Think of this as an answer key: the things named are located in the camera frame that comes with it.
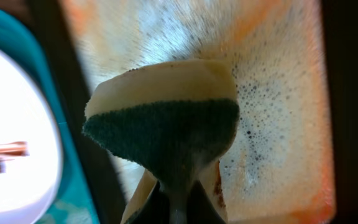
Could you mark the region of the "white plate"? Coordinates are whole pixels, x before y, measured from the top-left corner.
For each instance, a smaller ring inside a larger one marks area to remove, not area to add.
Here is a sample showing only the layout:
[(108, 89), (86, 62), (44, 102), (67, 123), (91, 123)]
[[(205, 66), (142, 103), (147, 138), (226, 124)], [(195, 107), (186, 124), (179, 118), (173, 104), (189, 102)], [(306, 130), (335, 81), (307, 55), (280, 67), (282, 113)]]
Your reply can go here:
[(35, 223), (57, 196), (57, 122), (30, 75), (0, 50), (0, 223)]

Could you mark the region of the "green yellow sponge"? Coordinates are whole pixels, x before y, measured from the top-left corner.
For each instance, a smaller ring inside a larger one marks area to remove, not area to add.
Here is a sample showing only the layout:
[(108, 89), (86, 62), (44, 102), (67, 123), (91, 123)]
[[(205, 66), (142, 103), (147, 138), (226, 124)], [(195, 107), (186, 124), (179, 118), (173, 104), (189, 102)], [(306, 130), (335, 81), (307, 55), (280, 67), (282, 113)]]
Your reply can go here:
[(234, 141), (236, 84), (219, 60), (144, 66), (100, 83), (85, 117), (83, 134), (149, 171), (168, 197), (170, 223), (186, 223), (199, 174)]

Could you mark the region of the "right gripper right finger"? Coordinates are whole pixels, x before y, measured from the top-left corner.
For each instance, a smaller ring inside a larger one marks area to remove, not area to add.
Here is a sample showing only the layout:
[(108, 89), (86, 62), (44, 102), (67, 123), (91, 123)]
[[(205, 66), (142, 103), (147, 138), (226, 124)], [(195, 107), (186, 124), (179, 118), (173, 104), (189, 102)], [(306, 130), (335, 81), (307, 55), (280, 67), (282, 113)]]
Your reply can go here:
[(192, 186), (187, 200), (187, 224), (226, 224), (215, 211), (200, 181)]

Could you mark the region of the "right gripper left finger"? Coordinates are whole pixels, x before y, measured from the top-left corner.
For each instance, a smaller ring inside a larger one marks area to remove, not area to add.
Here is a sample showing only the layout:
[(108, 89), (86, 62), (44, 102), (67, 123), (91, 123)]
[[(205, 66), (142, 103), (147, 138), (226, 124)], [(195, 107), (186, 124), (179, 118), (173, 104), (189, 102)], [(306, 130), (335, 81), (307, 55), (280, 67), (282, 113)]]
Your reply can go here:
[(125, 224), (169, 224), (170, 202), (169, 198), (160, 190), (160, 182), (154, 185), (147, 200), (135, 211)]

